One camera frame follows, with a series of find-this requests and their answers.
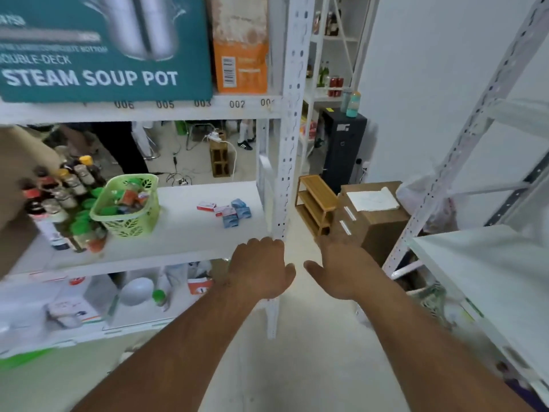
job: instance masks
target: green plastic basket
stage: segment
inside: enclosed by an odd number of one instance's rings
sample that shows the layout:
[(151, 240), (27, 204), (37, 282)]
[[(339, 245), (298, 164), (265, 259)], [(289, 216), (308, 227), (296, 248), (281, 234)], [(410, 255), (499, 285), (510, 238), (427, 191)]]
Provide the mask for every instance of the green plastic basket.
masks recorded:
[[(112, 191), (126, 189), (128, 180), (135, 178), (141, 179), (143, 189), (150, 194), (145, 207), (133, 214), (100, 215), (102, 208), (114, 204)], [(106, 229), (118, 237), (139, 237), (149, 234), (154, 230), (160, 213), (157, 189), (158, 177), (155, 175), (144, 173), (141, 175), (115, 176), (105, 185), (89, 216), (92, 220), (102, 222)]]

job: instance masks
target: stainless steel pot image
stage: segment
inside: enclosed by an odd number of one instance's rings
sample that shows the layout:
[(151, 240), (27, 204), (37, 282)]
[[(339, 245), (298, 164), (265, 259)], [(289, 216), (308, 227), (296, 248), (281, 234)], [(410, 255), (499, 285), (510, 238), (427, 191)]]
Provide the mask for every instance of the stainless steel pot image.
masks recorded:
[(138, 60), (173, 57), (179, 42), (175, 19), (185, 13), (173, 0), (83, 0), (106, 20), (111, 41)]

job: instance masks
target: yellow bottle cap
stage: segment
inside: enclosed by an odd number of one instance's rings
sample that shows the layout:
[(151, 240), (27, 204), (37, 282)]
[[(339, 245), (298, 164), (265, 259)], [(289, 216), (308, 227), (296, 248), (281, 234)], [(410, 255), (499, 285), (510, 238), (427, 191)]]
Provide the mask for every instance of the yellow bottle cap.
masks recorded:
[(88, 155), (80, 156), (79, 160), (82, 165), (86, 165), (86, 166), (93, 165), (93, 159), (91, 156), (88, 156)]

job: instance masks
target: white wall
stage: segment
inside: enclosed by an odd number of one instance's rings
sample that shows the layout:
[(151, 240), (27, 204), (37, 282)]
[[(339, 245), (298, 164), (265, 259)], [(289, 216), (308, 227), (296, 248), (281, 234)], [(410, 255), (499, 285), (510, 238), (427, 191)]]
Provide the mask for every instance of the white wall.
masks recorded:
[[(378, 125), (369, 182), (405, 180), (443, 159), (533, 2), (380, 0), (359, 86), (360, 112)], [(548, 56), (549, 39), (509, 98), (549, 100)], [(521, 180), (547, 150), (547, 140), (493, 124), (454, 187)], [(460, 226), (482, 225), (506, 195), (459, 202)], [(521, 214), (514, 227), (549, 244), (547, 219)]]

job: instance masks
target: red and white box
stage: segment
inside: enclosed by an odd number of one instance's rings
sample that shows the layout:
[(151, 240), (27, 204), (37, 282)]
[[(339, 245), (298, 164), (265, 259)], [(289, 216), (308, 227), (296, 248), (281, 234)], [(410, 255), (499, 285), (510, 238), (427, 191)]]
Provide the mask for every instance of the red and white box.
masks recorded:
[(196, 206), (196, 209), (200, 211), (210, 211), (213, 213), (215, 211), (215, 203), (202, 201)]
[(223, 205), (222, 207), (215, 207), (214, 212), (216, 217), (221, 217), (223, 215), (223, 211), (231, 209), (232, 207), (230, 205)]

